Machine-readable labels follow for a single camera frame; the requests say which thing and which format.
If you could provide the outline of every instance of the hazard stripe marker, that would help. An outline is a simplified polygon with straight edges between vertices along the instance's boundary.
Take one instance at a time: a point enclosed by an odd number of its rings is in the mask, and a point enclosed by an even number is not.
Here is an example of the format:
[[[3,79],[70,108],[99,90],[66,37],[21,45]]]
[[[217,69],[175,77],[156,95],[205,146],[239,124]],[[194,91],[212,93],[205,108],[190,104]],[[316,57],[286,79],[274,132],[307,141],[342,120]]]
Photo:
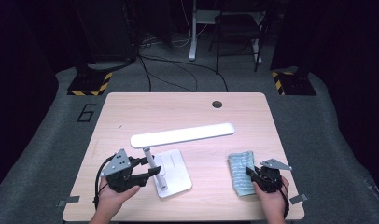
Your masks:
[[[110,78],[112,76],[113,76],[112,73],[109,73],[105,76],[105,79],[103,80],[103,84],[98,91],[68,91],[67,95],[77,95],[77,96],[102,95],[105,92],[105,89],[107,89],[108,82],[110,81]]]
[[[293,73],[291,73],[291,72],[283,72],[283,74],[293,75]],[[272,72],[272,77],[274,78],[274,84],[275,84],[275,86],[277,88],[277,92],[279,92],[279,95],[285,95],[282,83],[280,82],[280,79],[279,79],[279,73]]]

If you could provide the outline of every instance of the desk lamp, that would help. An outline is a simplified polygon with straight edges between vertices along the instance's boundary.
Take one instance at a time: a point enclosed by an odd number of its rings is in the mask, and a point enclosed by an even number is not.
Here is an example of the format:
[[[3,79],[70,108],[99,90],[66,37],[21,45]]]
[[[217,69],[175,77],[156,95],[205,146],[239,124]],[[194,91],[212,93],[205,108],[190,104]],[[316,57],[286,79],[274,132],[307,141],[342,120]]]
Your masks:
[[[143,149],[151,168],[161,166],[154,176],[158,195],[165,198],[190,189],[192,182],[184,160],[178,149],[172,149],[152,157],[150,148],[230,135],[235,132],[232,124],[221,123],[195,128],[178,129],[166,132],[143,133],[132,136],[131,145]]]

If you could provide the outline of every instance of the wooden table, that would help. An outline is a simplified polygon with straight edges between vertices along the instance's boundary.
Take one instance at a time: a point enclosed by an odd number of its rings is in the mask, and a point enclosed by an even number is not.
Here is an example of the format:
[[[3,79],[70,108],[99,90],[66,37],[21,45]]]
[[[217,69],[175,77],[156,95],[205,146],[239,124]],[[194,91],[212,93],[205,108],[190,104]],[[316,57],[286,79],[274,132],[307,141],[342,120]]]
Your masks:
[[[220,101],[221,108],[212,103]],[[120,221],[221,221],[264,219],[256,195],[238,197],[232,186],[228,155],[252,150],[255,164],[275,158],[288,164],[265,96],[255,92],[110,93],[96,124],[71,196],[78,203],[64,209],[66,221],[87,221],[94,213],[94,180],[103,161],[124,148],[128,156],[143,158],[133,149],[131,136],[229,122],[235,133],[212,139],[153,147],[153,154],[179,149],[192,181],[190,190],[161,199],[151,177],[127,201],[113,220]],[[137,166],[134,174],[148,165]],[[290,171],[290,197],[298,195]],[[290,206],[287,219],[301,219],[301,203]]]

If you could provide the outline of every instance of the forearm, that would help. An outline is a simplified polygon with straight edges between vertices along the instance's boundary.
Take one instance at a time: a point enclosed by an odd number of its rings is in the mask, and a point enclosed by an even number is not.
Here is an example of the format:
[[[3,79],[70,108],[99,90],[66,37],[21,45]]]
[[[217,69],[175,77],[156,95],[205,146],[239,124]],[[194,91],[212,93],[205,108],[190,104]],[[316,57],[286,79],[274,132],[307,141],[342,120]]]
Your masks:
[[[268,224],[284,224],[286,223],[283,217],[267,217]]]
[[[91,221],[90,224],[108,224],[111,221],[111,217],[108,217],[106,215],[103,215],[101,212],[96,212]]]

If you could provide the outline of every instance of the black device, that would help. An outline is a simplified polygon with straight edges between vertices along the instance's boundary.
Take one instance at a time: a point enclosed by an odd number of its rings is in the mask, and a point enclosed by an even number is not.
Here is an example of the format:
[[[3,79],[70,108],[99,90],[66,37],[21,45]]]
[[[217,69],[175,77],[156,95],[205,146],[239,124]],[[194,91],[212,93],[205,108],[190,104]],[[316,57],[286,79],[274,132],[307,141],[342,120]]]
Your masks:
[[[141,174],[141,175],[132,175],[133,168],[135,166],[137,166],[140,163],[142,165],[147,164],[148,160],[147,158],[134,159],[132,157],[129,157],[129,161],[131,162],[130,168],[121,170],[117,173],[108,175],[106,177],[108,186],[118,193],[122,193],[123,191],[130,189],[131,187],[134,187],[136,185],[140,187],[144,187],[148,179],[151,176],[157,175],[161,170],[161,167],[158,166],[155,168],[148,169],[148,173]]]
[[[264,164],[269,164],[271,167],[274,167],[273,164],[277,164],[278,166],[283,165],[283,167],[286,166],[274,159],[264,161]],[[286,218],[289,211],[288,195],[285,195],[281,188],[284,186],[287,189],[287,187],[283,184],[279,169],[275,167],[270,168],[267,166],[261,166],[261,168],[254,166],[254,170],[246,167],[246,173],[251,177],[252,182],[256,182],[260,186],[262,191],[267,193],[279,191],[282,194],[283,200],[285,201],[285,213],[283,216]]]
[[[94,186],[94,206],[97,209],[99,204],[99,193],[107,185],[116,191],[122,193],[123,191],[130,189],[136,185],[144,187],[151,176],[157,175],[161,171],[161,167],[149,168],[147,173],[140,175],[132,175],[133,168],[138,164],[147,164],[148,160],[144,158],[133,158],[126,155],[125,150],[122,148],[115,155],[107,158],[99,171],[97,172],[95,186]],[[107,184],[101,187],[99,190],[99,178],[105,176]]]
[[[272,169],[266,166],[258,168],[254,166],[255,171],[246,167],[246,173],[251,177],[252,182],[256,182],[262,191],[267,193],[276,192],[282,188],[282,176],[278,169]]]

